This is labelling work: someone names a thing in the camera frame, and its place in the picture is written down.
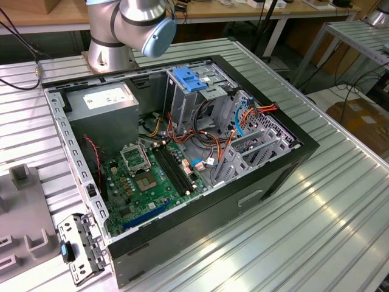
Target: expansion slot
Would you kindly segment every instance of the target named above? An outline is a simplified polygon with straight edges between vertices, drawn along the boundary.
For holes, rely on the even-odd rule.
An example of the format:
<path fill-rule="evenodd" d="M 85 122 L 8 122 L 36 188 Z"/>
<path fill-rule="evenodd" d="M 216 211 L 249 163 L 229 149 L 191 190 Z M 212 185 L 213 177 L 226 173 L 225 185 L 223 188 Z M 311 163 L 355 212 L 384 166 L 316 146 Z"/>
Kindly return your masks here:
<path fill-rule="evenodd" d="M 159 206 L 158 208 L 155 208 L 154 210 L 151 210 L 150 212 L 143 214 L 142 216 L 139 216 L 138 218 L 135 218 L 135 219 L 123 224 L 123 229 L 137 226 L 138 224 L 141 224 L 142 222 L 147 221 L 150 218 L 153 218 L 153 217 L 161 214 L 162 212 L 165 212 L 166 206 L 169 203 L 170 202 L 167 202 L 167 203 L 163 204 L 162 206 Z"/>
<path fill-rule="evenodd" d="M 153 154 L 180 196 L 189 195 L 195 189 L 164 146 L 154 148 Z"/>

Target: slotted metal surface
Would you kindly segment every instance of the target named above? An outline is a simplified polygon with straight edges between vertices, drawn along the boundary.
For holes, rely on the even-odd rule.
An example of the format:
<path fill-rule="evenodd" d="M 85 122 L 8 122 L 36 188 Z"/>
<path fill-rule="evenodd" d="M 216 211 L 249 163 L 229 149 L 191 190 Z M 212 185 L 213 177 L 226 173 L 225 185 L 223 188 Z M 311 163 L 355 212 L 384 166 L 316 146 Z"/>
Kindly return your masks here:
<path fill-rule="evenodd" d="M 276 101 L 320 148 L 277 194 L 123 291 L 374 291 L 389 272 L 389 166 L 239 43 L 175 44 L 158 60 L 136 57 L 146 66 L 212 54 L 221 54 Z M 80 57 L 47 64 L 65 65 L 53 69 L 51 76 L 59 78 L 66 78 L 68 69 L 72 76 L 89 74 Z M 25 80 L 33 72 L 30 65 L 1 66 L 0 75 Z M 0 172 L 21 162 L 38 167 L 57 224 L 83 211 L 81 198 L 40 99 L 42 91 L 10 91 L 0 87 Z M 75 289 L 60 256 L 0 284 L 1 291 L 57 289 Z M 107 268 L 77 290 L 116 291 L 116 284 Z"/>
<path fill-rule="evenodd" d="M 376 63 L 389 62 L 389 54 L 383 50 L 389 43 L 389 28 L 377 29 L 364 21 L 342 21 L 327 24 L 327 30 Z"/>

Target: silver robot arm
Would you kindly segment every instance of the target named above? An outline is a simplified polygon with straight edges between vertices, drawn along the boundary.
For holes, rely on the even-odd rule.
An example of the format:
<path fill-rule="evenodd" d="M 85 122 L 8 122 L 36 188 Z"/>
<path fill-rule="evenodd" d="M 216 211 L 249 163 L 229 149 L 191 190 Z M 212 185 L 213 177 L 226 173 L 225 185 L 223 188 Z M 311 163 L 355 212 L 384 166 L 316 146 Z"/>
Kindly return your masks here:
<path fill-rule="evenodd" d="M 377 9 L 371 12 L 365 19 L 368 24 L 379 29 L 388 27 L 389 25 L 389 0 L 381 0 Z"/>
<path fill-rule="evenodd" d="M 161 56 L 176 34 L 164 0 L 87 0 L 91 24 L 88 63 L 97 72 L 134 67 L 132 48 Z"/>

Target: wooden shelf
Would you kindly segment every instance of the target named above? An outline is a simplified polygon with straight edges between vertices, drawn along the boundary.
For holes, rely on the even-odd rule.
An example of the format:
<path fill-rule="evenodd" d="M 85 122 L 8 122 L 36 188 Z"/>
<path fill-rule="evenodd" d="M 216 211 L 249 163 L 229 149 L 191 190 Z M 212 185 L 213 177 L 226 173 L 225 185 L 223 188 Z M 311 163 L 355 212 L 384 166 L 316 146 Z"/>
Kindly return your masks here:
<path fill-rule="evenodd" d="M 352 9 L 337 8 L 338 13 L 359 11 L 359 7 Z M 62 0 L 48 15 L 25 12 L 17 9 L 4 8 L 16 26 L 47 26 L 60 24 L 86 24 L 89 22 L 88 10 L 84 0 Z M 295 0 L 287 4 L 285 9 L 275 10 L 273 15 L 319 15 L 333 12 L 333 10 L 316 10 L 313 7 Z M 247 4 L 236 7 L 227 7 L 218 0 L 212 2 L 190 2 L 188 4 L 188 18 L 228 18 L 259 16 L 261 9 L 255 9 Z M 185 18 L 184 14 L 177 12 L 178 18 Z"/>

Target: power supply label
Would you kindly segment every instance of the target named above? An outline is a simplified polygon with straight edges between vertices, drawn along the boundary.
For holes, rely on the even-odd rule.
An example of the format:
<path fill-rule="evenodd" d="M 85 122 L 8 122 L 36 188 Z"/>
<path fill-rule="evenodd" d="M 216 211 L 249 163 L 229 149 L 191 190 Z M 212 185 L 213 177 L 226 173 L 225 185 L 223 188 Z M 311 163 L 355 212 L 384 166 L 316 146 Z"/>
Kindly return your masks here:
<path fill-rule="evenodd" d="M 122 88 L 104 90 L 84 96 L 84 101 L 90 110 L 132 99 L 133 97 L 127 95 Z"/>

